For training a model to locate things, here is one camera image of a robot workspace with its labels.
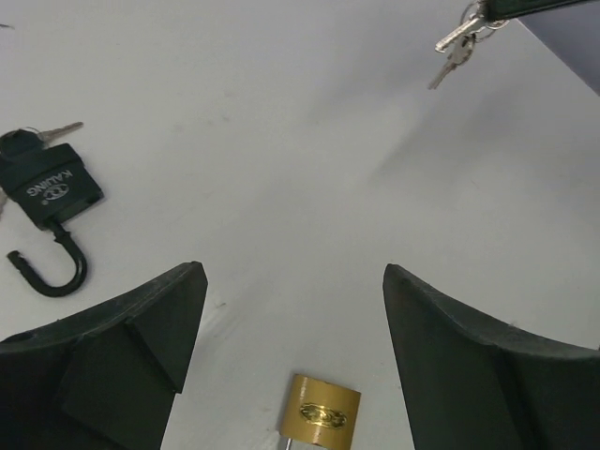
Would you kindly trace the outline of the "black padlock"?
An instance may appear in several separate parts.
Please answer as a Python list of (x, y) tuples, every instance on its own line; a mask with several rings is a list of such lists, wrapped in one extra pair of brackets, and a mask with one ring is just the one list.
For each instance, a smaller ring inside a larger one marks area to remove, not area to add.
[(87, 277), (87, 259), (63, 224), (103, 198), (101, 187), (86, 170), (82, 158), (68, 143), (46, 150), (2, 155), (1, 188), (36, 227), (53, 234), (54, 241), (74, 262), (75, 273), (66, 284), (52, 286), (21, 252), (9, 252), (7, 258), (11, 264), (41, 295), (57, 298), (79, 290)]

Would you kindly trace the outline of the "small silver key pair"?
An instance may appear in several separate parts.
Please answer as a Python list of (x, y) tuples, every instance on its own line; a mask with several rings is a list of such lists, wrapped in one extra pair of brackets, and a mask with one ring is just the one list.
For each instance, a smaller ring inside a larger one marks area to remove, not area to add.
[(435, 45), (435, 51), (446, 54), (447, 58), (440, 72), (427, 86), (428, 90), (437, 89), (450, 73), (471, 59), (478, 43), (509, 23), (508, 20), (488, 21), (484, 17), (485, 6), (485, 1), (471, 1), (461, 14), (459, 26)]

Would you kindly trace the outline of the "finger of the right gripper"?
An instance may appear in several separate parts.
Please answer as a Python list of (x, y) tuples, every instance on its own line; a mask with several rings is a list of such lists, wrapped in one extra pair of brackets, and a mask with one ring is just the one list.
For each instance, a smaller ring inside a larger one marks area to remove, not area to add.
[(487, 22), (505, 21), (585, 2), (586, 0), (487, 0), (483, 3), (483, 17)]

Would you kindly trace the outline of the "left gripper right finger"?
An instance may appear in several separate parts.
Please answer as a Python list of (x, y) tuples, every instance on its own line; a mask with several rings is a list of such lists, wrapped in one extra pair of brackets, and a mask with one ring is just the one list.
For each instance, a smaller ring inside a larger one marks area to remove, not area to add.
[(500, 321), (390, 264), (383, 300), (417, 449), (595, 449), (599, 353)]

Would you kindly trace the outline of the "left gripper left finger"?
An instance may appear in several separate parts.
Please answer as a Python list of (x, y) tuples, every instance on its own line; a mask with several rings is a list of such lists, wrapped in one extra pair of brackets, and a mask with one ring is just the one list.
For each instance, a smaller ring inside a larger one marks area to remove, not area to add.
[(207, 293), (199, 262), (1, 343), (5, 449), (158, 449)]

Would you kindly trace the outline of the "brass padlock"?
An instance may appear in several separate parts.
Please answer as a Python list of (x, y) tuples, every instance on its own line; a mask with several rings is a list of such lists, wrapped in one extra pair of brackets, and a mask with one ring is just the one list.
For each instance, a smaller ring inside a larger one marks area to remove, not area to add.
[(362, 394), (308, 375), (292, 375), (279, 424), (282, 449), (295, 443), (322, 449), (352, 447)]

